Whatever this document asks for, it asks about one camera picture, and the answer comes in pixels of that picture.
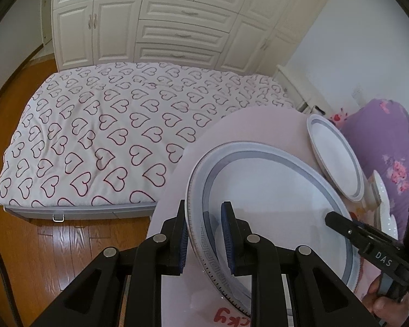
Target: human hand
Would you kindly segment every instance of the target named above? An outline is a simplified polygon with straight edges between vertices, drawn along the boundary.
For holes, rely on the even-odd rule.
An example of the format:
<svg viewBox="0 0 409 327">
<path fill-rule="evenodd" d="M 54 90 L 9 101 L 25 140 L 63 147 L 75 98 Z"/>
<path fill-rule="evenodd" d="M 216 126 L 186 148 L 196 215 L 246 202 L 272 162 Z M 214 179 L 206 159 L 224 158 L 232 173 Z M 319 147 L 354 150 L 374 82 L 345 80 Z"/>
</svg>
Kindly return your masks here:
<svg viewBox="0 0 409 327">
<path fill-rule="evenodd" d="M 378 297 L 376 291 L 379 285 L 380 276 L 371 283 L 362 303 L 370 313 L 386 321 L 387 327 L 401 327 L 409 315 L 409 294 L 406 294 L 401 302 L 395 302 L 387 297 Z"/>
</svg>

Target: bed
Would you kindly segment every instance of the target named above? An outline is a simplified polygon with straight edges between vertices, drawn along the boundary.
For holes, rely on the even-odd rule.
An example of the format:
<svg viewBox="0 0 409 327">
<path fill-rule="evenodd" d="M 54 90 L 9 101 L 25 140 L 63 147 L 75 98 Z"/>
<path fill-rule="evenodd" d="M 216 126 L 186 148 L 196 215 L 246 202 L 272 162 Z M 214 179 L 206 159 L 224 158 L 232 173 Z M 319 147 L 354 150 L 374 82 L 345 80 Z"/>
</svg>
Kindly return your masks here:
<svg viewBox="0 0 409 327">
<path fill-rule="evenodd" d="M 245 107 L 292 108 L 272 78 L 169 63 L 53 74 L 3 156 L 0 205 L 23 218 L 151 215 L 183 150 Z"/>
</svg>

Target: bed drawer handle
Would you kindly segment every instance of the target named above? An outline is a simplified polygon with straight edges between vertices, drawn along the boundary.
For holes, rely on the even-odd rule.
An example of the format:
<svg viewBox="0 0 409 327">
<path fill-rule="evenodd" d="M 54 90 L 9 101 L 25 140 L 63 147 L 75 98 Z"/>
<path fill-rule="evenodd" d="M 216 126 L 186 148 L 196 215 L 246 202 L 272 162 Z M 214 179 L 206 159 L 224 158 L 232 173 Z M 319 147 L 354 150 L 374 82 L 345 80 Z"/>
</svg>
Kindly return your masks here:
<svg viewBox="0 0 409 327">
<path fill-rule="evenodd" d="M 62 214 L 62 219 L 61 219 L 61 220 L 58 220 L 58 219 L 55 218 L 55 214 L 53 214 L 53 221 L 54 221 L 54 222 L 64 222 L 64 221 L 65 221 L 65 215 Z"/>
<path fill-rule="evenodd" d="M 189 15 L 189 16 L 196 16 L 199 14 L 198 12 L 186 11 L 186 10 L 182 10 L 182 13 Z"/>
<path fill-rule="evenodd" d="M 175 33 L 176 36 L 180 37 L 180 38 L 191 38 L 192 35 L 191 34 L 181 34 L 181 33 Z"/>
</svg>

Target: white plate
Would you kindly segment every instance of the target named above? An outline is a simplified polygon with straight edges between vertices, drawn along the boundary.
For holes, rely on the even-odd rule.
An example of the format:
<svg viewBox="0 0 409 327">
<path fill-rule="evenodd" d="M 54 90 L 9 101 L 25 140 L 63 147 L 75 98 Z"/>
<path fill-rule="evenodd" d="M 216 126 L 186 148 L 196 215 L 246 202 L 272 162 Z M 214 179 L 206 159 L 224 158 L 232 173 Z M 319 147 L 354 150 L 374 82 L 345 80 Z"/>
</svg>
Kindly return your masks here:
<svg viewBox="0 0 409 327">
<path fill-rule="evenodd" d="M 397 222 L 395 220 L 395 216 L 391 215 L 387 220 L 386 227 L 382 227 L 382 231 L 387 235 L 391 236 L 398 240 L 398 230 L 397 230 Z"/>
<path fill-rule="evenodd" d="M 277 246 L 306 244 L 354 290 L 360 258 L 350 242 L 324 223 L 336 211 L 350 218 L 330 184 L 298 158 L 272 146 L 233 142 L 209 151 L 194 168 L 185 213 L 195 255 L 220 292 L 250 315 L 251 278 L 236 278 L 227 266 L 221 203 L 231 201 L 237 218 Z M 290 309 L 287 294 L 287 308 Z"/>
<path fill-rule="evenodd" d="M 327 119 L 313 114 L 308 132 L 314 155 L 327 178 L 353 202 L 364 195 L 361 166 L 349 143 Z"/>
</svg>

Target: white wall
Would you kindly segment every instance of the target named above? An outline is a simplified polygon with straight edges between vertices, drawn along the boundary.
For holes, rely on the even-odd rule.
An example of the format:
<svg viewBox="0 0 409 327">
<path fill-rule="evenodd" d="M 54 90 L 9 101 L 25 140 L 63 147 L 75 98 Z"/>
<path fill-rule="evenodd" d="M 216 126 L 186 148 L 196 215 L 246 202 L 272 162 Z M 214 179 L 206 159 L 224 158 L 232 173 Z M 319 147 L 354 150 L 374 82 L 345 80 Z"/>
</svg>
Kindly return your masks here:
<svg viewBox="0 0 409 327">
<path fill-rule="evenodd" d="M 0 88 L 42 44 L 41 0 L 17 0 L 0 22 Z"/>
<path fill-rule="evenodd" d="M 395 0 L 329 0 L 288 66 L 303 71 L 329 104 L 353 113 L 387 98 L 409 112 L 409 18 Z"/>
</svg>

